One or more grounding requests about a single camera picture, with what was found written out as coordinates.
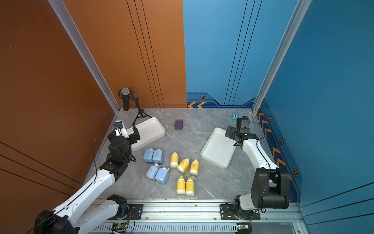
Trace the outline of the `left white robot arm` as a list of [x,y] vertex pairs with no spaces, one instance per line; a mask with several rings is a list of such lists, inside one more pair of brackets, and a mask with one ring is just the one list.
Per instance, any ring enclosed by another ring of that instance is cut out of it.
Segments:
[[110,136],[107,160],[95,176],[54,210],[42,211],[31,231],[35,234],[87,234],[111,217],[130,217],[127,199],[119,195],[111,195],[99,207],[88,213],[85,211],[122,176],[131,161],[136,161],[131,146],[139,140],[137,128],[129,135],[124,128],[116,127]]

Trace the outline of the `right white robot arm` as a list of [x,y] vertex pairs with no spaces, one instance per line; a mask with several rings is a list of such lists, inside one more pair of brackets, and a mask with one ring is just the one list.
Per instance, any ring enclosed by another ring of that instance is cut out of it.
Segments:
[[256,134],[250,129],[237,129],[229,126],[225,136],[235,140],[235,146],[239,146],[249,157],[255,175],[252,181],[251,192],[247,195],[239,195],[234,200],[236,213],[266,209],[287,209],[289,207],[289,173],[279,168],[266,154]]

